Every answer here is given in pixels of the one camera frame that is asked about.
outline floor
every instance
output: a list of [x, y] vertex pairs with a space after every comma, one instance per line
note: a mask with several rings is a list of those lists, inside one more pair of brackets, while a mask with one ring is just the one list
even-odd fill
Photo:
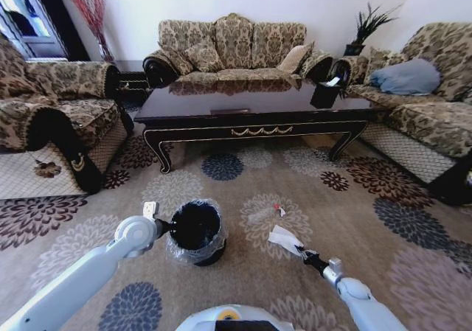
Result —
[[[277, 224], [346, 275], [366, 283], [409, 330], [472, 325], [472, 209], [445, 206], [360, 142], [336, 163], [329, 136], [168, 146], [162, 175], [138, 125], [92, 196], [0, 201], [0, 323], [118, 223], [158, 201], [169, 220], [211, 198], [229, 233], [209, 267], [178, 261], [168, 236], [119, 264], [64, 330], [174, 330], [219, 304], [263, 307], [304, 330], [355, 330], [347, 308], [312, 267], [267, 242]], [[287, 212], [280, 217], [278, 203]]]

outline dark wooden coffee table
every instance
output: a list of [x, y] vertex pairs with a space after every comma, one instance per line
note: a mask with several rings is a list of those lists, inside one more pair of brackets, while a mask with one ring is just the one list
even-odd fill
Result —
[[143, 137], [165, 174], [171, 168], [166, 142], [343, 133], [330, 151], [334, 161], [386, 112], [366, 99], [315, 90], [309, 81], [175, 82], [155, 89], [134, 120], [146, 125]]

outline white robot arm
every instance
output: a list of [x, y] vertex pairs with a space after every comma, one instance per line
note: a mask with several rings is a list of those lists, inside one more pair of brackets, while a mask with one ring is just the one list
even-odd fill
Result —
[[94, 248], [67, 268], [0, 330], [59, 330], [114, 275], [121, 259], [139, 256], [149, 250], [154, 240], [165, 232], [164, 225], [143, 216], [126, 218], [108, 245]]
[[326, 263], [319, 253], [297, 247], [302, 253], [303, 262], [312, 265], [338, 292], [346, 303], [355, 325], [360, 331], [406, 331], [388, 307], [374, 298], [370, 289], [361, 281], [344, 277], [341, 260], [334, 257]]

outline floral upholstered sofa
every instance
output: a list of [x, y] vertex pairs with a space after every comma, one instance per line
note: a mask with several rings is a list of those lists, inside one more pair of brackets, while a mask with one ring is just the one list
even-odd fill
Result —
[[[386, 65], [423, 58], [441, 73], [433, 94], [385, 94], [369, 86], [368, 74]], [[373, 50], [371, 58], [345, 57], [334, 72], [350, 96], [390, 108], [362, 138], [429, 185], [451, 203], [472, 201], [472, 24], [433, 23], [420, 28], [401, 53]]]
[[116, 67], [27, 63], [0, 35], [0, 199], [97, 192], [133, 123]]
[[[143, 67], [151, 87], [167, 86], [174, 80], [277, 80], [284, 77], [326, 80], [333, 58], [313, 48], [296, 74], [276, 67], [285, 56], [305, 42], [306, 27], [298, 23], [253, 23], [237, 14], [229, 14], [216, 22], [164, 20], [159, 24], [161, 49], [144, 60]], [[182, 65], [170, 61], [162, 48], [178, 52], [208, 40], [215, 45], [222, 62], [217, 72], [183, 72]]]

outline blue pillow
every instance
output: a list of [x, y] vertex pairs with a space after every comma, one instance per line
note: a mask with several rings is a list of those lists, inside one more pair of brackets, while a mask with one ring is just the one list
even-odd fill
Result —
[[440, 85], [441, 74], [427, 60], [416, 58], [374, 71], [370, 82], [388, 94], [426, 95]]

